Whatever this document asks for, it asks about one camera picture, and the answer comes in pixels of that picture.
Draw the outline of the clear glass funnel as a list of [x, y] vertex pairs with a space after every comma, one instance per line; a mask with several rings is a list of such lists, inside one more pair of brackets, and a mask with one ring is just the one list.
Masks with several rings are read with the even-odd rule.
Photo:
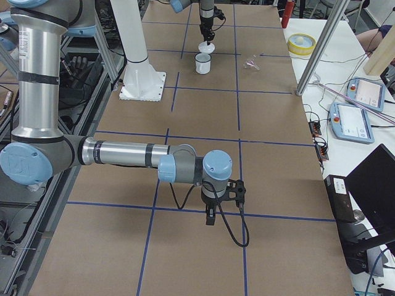
[[256, 64], [256, 56], [252, 55], [250, 57], [248, 57], [244, 63], [243, 63], [243, 67], [245, 69], [255, 69], [257, 71], [260, 70], [260, 67]]

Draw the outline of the white enamel cup blue rim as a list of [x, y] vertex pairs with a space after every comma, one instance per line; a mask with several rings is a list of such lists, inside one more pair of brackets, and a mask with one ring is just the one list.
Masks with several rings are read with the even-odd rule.
[[194, 57], [195, 70], [198, 74], [205, 75], [210, 72], [211, 55], [207, 53], [198, 53]]

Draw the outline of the red cylinder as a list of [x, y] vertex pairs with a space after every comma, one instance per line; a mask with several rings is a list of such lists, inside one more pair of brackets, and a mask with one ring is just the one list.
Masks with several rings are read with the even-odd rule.
[[291, 18], [291, 14], [294, 9], [294, 1], [293, 0], [287, 0], [285, 9], [283, 12], [283, 16], [281, 19], [281, 27], [282, 28], [287, 28], [289, 19]]

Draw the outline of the yellow tape roll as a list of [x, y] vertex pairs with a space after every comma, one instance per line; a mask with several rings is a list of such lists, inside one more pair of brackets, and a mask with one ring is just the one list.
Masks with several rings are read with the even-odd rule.
[[316, 40], [304, 33], [295, 33], [288, 38], [288, 51], [298, 56], [309, 56], [316, 46]]

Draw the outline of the black box device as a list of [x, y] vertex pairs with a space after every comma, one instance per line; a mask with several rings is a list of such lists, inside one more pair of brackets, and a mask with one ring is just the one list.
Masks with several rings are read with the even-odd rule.
[[345, 177], [328, 175], [324, 182], [335, 220], [343, 223], [354, 223], [356, 220]]

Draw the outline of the orange black connector block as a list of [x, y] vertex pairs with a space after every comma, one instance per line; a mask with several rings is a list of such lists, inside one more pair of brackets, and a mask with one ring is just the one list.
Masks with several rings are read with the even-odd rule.
[[321, 136], [322, 132], [321, 132], [321, 124], [319, 121], [310, 121], [309, 122], [309, 128], [310, 128], [310, 132], [312, 134], [312, 137], [316, 137], [316, 136]]

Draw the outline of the near blue teach pendant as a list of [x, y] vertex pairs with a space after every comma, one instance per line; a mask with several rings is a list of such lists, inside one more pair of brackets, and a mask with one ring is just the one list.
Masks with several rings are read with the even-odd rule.
[[336, 138], [364, 144], [375, 142], [370, 120], [364, 109], [334, 102], [329, 113], [331, 128]]

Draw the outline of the blue teach pendant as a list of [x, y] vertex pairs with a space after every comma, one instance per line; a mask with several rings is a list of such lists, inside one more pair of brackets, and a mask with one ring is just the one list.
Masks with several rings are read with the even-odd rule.
[[385, 86], [366, 78], [354, 78], [348, 82], [346, 96], [363, 103], [372, 110], [382, 112], [385, 102]]
[[364, 109], [334, 102], [329, 113], [331, 128], [336, 138], [364, 144], [375, 142], [370, 120]]

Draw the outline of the seated person black shirt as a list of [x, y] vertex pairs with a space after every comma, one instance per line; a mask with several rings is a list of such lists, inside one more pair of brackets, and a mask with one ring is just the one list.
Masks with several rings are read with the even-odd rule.
[[356, 35], [356, 38], [366, 54], [371, 54], [388, 34], [392, 25], [382, 25], [379, 28], [365, 31]]

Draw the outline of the black laptop monitor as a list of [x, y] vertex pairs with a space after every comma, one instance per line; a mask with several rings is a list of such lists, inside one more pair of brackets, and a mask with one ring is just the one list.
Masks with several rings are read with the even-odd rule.
[[378, 233], [394, 229], [394, 155], [384, 144], [360, 162], [345, 183]]

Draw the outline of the far blue teach pendant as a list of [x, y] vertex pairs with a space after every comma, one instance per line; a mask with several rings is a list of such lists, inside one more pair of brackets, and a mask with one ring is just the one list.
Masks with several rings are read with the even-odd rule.
[[382, 112], [385, 102], [385, 86], [366, 78], [354, 78], [348, 82], [346, 96], [363, 103], [372, 110]]

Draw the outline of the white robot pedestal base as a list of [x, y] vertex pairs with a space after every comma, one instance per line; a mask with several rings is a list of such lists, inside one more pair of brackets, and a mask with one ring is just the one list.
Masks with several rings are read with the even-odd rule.
[[159, 102], [166, 73], [156, 71], [149, 61], [138, 2], [114, 0], [110, 3], [127, 60], [120, 98]]

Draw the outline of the aluminium frame post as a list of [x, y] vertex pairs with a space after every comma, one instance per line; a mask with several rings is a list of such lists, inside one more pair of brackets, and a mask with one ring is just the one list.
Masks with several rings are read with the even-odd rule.
[[313, 53], [306, 65], [306, 68], [301, 76], [301, 79], [299, 80], [299, 83], [296, 88], [296, 95], [297, 96], [302, 96], [304, 91], [306, 90], [306, 87], [312, 77], [312, 75], [315, 72], [315, 69], [317, 68], [320, 59], [322, 58], [322, 55], [331, 39], [333, 36], [333, 33], [336, 30], [336, 27], [338, 26], [339, 21], [341, 20], [342, 15], [344, 14], [347, 6], [349, 5], [350, 0], [338, 0], [335, 5], [333, 6], [332, 12], [328, 18], [328, 20], [325, 23], [325, 26], [323, 27], [323, 30], [319, 36], [319, 39], [317, 41], [317, 45], [315, 49], [313, 50]]

